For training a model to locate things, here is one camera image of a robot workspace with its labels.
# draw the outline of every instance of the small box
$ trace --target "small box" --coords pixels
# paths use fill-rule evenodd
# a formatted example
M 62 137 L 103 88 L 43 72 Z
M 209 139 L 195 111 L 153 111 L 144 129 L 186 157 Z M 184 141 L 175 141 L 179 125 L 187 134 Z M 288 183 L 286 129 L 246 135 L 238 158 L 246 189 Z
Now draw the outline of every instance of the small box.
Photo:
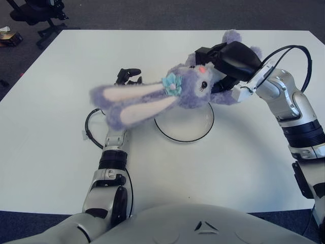
M 22 40 L 18 32 L 0 33 L 0 47 L 17 46 Z

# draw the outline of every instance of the bunny nose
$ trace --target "bunny nose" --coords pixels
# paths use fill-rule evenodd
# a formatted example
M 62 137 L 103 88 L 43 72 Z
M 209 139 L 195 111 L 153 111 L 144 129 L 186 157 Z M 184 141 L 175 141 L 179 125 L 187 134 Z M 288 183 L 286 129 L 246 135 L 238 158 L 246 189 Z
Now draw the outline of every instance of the bunny nose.
M 207 71 L 207 69 L 204 67 L 199 67 L 199 71 L 204 74 Z

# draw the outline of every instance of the robotic arm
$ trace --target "robotic arm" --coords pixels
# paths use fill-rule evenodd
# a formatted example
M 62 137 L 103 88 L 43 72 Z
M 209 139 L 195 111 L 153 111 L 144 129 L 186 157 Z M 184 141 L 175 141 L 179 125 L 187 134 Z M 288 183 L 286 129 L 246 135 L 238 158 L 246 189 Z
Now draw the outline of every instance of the robotic arm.
M 302 91 L 293 76 L 276 65 L 292 48 L 305 52 L 308 73 Z M 274 64 L 268 59 L 261 62 L 256 54 L 240 42 L 219 44 L 196 51 L 197 64 L 212 62 L 226 77 L 212 92 L 233 89 L 232 96 L 243 101 L 256 93 L 268 104 L 289 142 L 289 150 L 296 162 L 292 164 L 302 194 L 315 199 L 315 218 L 325 225 L 325 134 L 307 97 L 303 94 L 311 76 L 311 58 L 302 46 L 281 48 L 289 50 Z

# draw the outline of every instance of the chair leg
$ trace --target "chair leg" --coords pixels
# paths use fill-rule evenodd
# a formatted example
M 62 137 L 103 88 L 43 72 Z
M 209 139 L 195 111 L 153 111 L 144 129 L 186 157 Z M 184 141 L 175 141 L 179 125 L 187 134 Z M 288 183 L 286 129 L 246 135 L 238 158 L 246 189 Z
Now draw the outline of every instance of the chair leg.
M 63 29 L 80 29 L 79 27 L 75 27 L 75 28 L 68 28 L 66 26 L 66 24 L 61 23 L 59 25 L 55 25 L 51 19 L 48 19 L 47 22 L 49 23 L 50 27 L 48 27 L 47 29 L 44 30 L 40 30 L 38 31 L 39 36 L 41 37 L 41 39 L 36 42 L 36 45 L 42 50 L 44 49 L 44 46 L 42 45 L 43 42 L 45 42 L 53 33 L 56 33 L 57 35 L 60 34 L 60 32 Z

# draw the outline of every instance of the white table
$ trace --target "white table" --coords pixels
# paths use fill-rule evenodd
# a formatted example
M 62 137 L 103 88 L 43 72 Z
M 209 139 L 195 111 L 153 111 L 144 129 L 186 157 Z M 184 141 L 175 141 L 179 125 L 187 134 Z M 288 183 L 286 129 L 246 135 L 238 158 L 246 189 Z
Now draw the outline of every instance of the white table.
M 313 58 L 305 94 L 325 126 L 325 47 L 307 31 L 243 30 L 243 42 L 264 57 L 298 44 Z M 88 91 L 113 84 L 120 68 L 140 68 L 145 83 L 224 31 L 64 30 L 0 102 L 0 210 L 74 214 L 81 210 L 101 151 L 84 141 L 93 109 Z M 301 87 L 306 58 L 291 51 L 280 63 Z M 294 159 L 266 103 L 257 96 L 237 106 L 213 106 L 215 124 L 198 142 L 171 142 L 153 121 L 131 131 L 128 168 L 134 212 L 167 203 L 206 203 L 244 212 L 311 208 L 296 183 Z M 90 123 L 103 141 L 98 113 Z

